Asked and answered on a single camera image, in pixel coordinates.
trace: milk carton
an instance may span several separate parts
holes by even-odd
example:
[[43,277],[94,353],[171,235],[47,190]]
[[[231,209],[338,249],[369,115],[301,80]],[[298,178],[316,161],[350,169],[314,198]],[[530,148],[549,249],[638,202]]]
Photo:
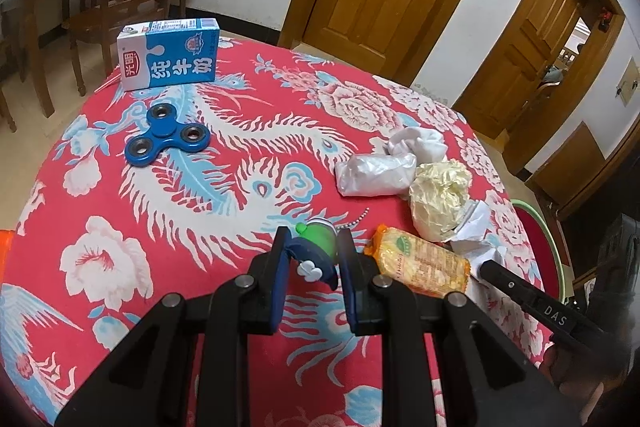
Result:
[[215,19],[178,19],[125,26],[118,36],[124,90],[211,82],[220,28]]

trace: yellow crumpled wrapper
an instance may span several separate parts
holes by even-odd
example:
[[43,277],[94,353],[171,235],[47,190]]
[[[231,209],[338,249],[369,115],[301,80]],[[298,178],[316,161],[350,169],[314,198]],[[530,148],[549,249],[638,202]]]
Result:
[[409,187],[414,227],[427,241],[444,243],[465,217],[471,172],[458,160],[418,166]]

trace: tablecloth on dining table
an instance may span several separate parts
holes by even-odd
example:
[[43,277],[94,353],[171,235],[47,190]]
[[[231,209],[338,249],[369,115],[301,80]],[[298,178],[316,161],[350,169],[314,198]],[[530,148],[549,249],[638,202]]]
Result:
[[[178,121],[206,123],[210,147],[166,150],[148,168],[131,168],[124,144],[161,101],[177,107]],[[382,222],[415,233],[405,201],[343,198],[333,174],[336,162],[382,152],[393,133],[415,125],[444,134],[447,156],[473,176],[470,196],[491,210],[486,239],[508,247],[509,269],[542,286],[477,137],[461,115],[411,89],[221,38],[215,82],[132,92],[113,85],[89,97],[44,162],[6,261],[0,349],[22,397],[52,423],[163,295],[211,293],[268,250],[278,226],[323,216],[348,226],[358,247]],[[542,359],[545,328],[496,291],[476,285],[471,293],[533,362]],[[351,334],[340,288],[293,271],[278,332],[252,337],[249,352],[254,425],[380,424],[380,340]],[[433,386],[442,413],[438,378]]]

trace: wall switch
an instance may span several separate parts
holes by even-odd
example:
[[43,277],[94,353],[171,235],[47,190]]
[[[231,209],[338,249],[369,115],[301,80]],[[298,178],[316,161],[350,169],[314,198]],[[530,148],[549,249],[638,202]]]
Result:
[[629,65],[626,67],[625,73],[623,73],[620,82],[618,83],[617,96],[620,97],[623,104],[628,104],[629,100],[634,94],[634,91],[640,84],[640,71],[636,66],[635,60],[631,58]]

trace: blue fidget spinner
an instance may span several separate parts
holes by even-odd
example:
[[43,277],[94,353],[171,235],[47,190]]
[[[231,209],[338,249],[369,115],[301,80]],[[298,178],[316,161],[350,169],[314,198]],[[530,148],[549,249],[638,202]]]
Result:
[[146,167],[167,147],[199,152],[209,145],[211,133],[201,123],[179,123],[177,110],[170,103],[152,105],[146,112],[149,129],[129,140],[124,157],[134,167]]

